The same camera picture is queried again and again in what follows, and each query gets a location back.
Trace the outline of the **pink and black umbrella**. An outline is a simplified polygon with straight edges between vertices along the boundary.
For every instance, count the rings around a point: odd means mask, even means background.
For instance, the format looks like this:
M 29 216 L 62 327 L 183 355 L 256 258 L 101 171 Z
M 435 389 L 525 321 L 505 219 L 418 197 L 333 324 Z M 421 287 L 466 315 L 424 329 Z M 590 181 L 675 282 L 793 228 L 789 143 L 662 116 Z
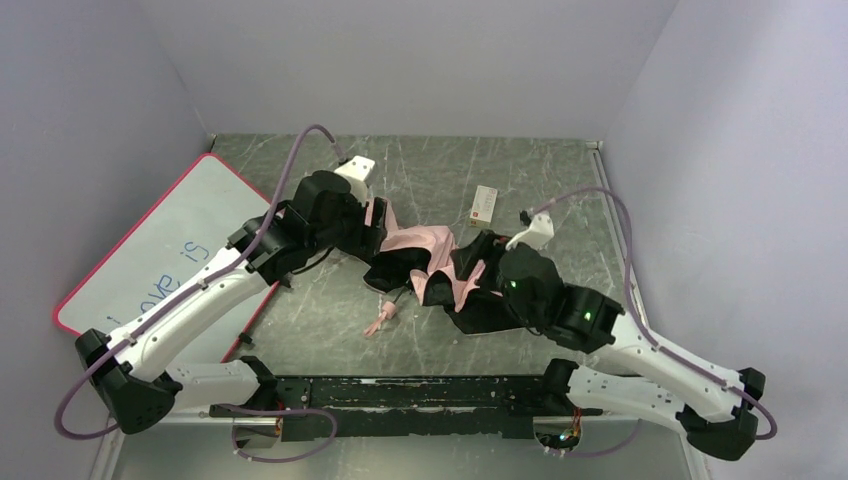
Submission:
M 446 226 L 401 228 L 389 203 L 388 235 L 369 264 L 363 281 L 382 293 L 405 289 L 424 307 L 440 307 L 466 335 L 526 329 L 502 292 L 472 287 L 462 291 L 454 282 L 451 252 L 460 246 Z

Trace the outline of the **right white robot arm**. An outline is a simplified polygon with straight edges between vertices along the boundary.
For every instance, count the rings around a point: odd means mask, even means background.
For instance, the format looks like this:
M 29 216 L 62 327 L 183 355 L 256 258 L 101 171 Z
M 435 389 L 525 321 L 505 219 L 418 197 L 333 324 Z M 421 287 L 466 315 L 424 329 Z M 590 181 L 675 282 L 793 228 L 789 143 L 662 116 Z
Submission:
M 736 461 L 758 440 L 765 376 L 706 361 L 654 333 L 621 304 L 561 279 L 554 262 L 534 248 L 484 231 L 453 251 L 460 280 L 497 293 L 518 325 L 569 350 L 595 355 L 629 371 L 603 374 L 553 359 L 543 375 L 549 412 L 606 410 L 632 415 L 682 434 L 700 452 Z

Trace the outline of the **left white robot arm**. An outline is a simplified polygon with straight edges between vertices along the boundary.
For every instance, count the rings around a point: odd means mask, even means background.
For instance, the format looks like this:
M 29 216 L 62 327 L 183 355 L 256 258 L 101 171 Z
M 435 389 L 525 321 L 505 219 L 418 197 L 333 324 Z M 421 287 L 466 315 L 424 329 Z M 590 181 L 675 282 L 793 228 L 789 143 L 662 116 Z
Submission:
M 287 283 L 319 252 L 367 260 L 383 230 L 368 222 L 372 162 L 356 157 L 302 179 L 290 200 L 248 220 L 190 280 L 153 309 L 75 342 L 86 376 L 125 434 L 142 432 L 172 411 L 236 405 L 267 412 L 280 406 L 276 377 L 255 357 L 179 365 L 175 359 L 222 316 L 266 288 Z

